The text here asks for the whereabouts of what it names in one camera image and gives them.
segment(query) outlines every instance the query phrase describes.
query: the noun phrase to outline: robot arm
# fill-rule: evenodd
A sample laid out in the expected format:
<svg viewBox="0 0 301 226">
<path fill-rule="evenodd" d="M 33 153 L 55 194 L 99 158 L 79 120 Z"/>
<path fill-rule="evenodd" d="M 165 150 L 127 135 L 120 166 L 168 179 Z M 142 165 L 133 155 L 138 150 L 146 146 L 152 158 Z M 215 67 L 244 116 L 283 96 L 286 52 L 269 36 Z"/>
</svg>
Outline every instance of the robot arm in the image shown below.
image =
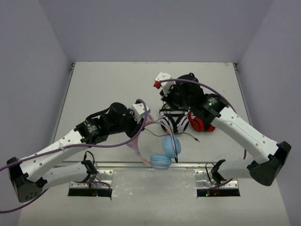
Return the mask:
<svg viewBox="0 0 301 226">
<path fill-rule="evenodd" d="M 121 103 L 113 103 L 108 109 L 88 116 L 63 138 L 31 156 L 55 149 L 61 151 L 9 167 L 9 177 L 19 202 L 27 202 L 44 190 L 60 184 L 93 181 L 97 170 L 90 160 L 67 167 L 55 168 L 55 166 L 70 156 L 86 150 L 86 145 L 96 145 L 105 141 L 109 135 L 125 132 L 132 138 L 142 125 L 144 113 L 142 104 L 133 104 L 127 109 Z M 18 159 L 14 157 L 8 160 L 7 164 L 16 161 Z"/>
<path fill-rule="evenodd" d="M 162 88 L 161 99 L 171 108 L 191 110 L 205 126 L 219 128 L 252 156 L 238 161 L 219 160 L 211 170 L 218 184 L 231 178 L 253 178 L 265 186 L 273 183 L 291 150 L 287 142 L 278 143 L 264 136 L 240 118 L 221 96 L 204 94 L 192 73 L 177 80 L 173 80 L 167 73 L 160 73 L 155 78 L 154 86 Z"/>
</svg>

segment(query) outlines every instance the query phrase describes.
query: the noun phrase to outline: white table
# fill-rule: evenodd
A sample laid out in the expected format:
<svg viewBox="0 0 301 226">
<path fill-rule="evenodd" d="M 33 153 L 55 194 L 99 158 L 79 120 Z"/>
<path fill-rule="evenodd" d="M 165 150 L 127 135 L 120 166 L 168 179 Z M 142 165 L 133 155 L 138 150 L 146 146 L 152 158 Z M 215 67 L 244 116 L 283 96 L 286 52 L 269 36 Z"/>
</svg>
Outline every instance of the white table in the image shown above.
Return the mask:
<svg viewBox="0 0 301 226">
<path fill-rule="evenodd" d="M 247 121 L 230 63 L 77 62 L 56 139 L 112 102 L 129 107 L 136 99 L 143 99 L 153 117 L 159 118 L 162 102 L 158 90 L 153 87 L 159 72 L 167 72 L 174 78 L 193 72 L 200 82 L 222 93 Z M 156 134 L 164 133 L 160 126 L 152 125 L 149 129 Z M 200 143 L 187 135 L 179 136 L 182 145 L 179 161 L 182 163 L 236 160 L 243 156 L 243 148 L 220 130 L 197 133 L 188 128 L 186 131 Z M 104 144 L 126 139 L 124 134 L 118 134 L 110 136 Z M 152 153 L 163 153 L 160 138 L 147 131 L 140 135 L 139 146 L 146 158 Z M 117 162 L 139 162 L 133 151 L 125 146 L 92 151 L 97 161 L 111 166 Z M 81 161 L 82 158 L 83 153 L 79 153 L 68 161 Z M 68 197 L 69 185 L 57 186 L 22 210 L 19 225 L 289 225 L 276 182 L 271 187 L 250 179 L 239 179 L 238 183 L 241 197 L 196 198 L 193 170 L 114 170 L 112 201 L 102 197 Z"/>
</svg>

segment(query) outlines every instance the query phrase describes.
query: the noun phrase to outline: gray wall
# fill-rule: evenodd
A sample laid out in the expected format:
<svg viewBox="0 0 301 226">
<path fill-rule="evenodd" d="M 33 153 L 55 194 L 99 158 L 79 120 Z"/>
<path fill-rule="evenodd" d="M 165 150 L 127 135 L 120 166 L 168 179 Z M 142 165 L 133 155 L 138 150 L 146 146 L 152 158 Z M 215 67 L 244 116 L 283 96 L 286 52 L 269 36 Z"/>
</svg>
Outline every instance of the gray wall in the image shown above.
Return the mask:
<svg viewBox="0 0 301 226">
<path fill-rule="evenodd" d="M 70 62 L 37 0 L 0 1 L 0 166 L 47 146 L 67 87 Z M 19 206 L 7 172 L 0 209 Z M 19 212 L 0 215 L 17 225 Z"/>
<path fill-rule="evenodd" d="M 253 124 L 292 145 L 277 181 L 293 226 L 301 225 L 301 1 L 275 0 L 239 64 Z"/>
<path fill-rule="evenodd" d="M 72 61 L 238 62 L 273 0 L 39 0 Z"/>
</svg>

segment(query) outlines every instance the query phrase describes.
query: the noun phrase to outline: pink headband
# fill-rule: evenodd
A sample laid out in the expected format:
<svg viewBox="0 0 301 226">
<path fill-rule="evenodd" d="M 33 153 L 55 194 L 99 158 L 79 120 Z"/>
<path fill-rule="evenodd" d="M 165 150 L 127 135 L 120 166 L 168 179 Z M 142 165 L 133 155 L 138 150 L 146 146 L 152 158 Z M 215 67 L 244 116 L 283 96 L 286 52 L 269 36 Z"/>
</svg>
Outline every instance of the pink headband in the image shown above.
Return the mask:
<svg viewBox="0 0 301 226">
<path fill-rule="evenodd" d="M 167 127 L 166 125 L 164 125 L 164 124 L 162 124 L 162 123 L 160 123 L 160 122 L 158 122 L 158 121 L 155 121 L 154 118 L 153 118 L 150 114 L 148 114 L 148 115 L 147 115 L 147 118 L 146 118 L 146 122 L 145 122 L 145 126 L 144 126 L 144 127 L 147 127 L 147 126 L 149 126 L 149 125 L 151 125 L 151 124 L 159 124 L 159 125 L 162 125 L 162 126 L 164 126 L 164 127 L 166 128 L 166 130 L 168 131 L 168 133 L 169 133 L 171 136 L 173 135 L 173 133 L 172 133 L 172 131 L 170 130 L 169 127 Z M 152 165 L 151 162 L 150 162 L 150 161 L 147 161 L 146 159 L 144 159 L 144 158 L 141 156 L 141 153 L 140 153 L 139 147 L 138 147 L 138 138 L 139 138 L 139 135 L 138 135 L 133 141 L 131 141 L 130 143 L 128 143 L 127 146 L 135 151 L 136 155 L 141 159 L 141 161 L 142 161 L 144 164 L 151 166 L 151 165 Z"/>
</svg>

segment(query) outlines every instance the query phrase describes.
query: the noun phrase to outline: black and white headphones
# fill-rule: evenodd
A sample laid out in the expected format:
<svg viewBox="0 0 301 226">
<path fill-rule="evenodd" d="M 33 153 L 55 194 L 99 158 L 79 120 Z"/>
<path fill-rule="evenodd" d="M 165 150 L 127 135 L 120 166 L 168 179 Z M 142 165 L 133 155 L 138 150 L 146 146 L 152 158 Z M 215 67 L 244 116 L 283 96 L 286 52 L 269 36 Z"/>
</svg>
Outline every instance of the black and white headphones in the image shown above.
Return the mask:
<svg viewBox="0 0 301 226">
<path fill-rule="evenodd" d="M 186 109 L 177 109 L 174 111 L 169 107 L 168 104 L 164 104 L 161 109 L 159 109 L 160 113 L 160 122 L 165 126 L 170 127 L 173 133 L 183 133 L 189 125 L 188 119 L 188 111 Z"/>
</svg>

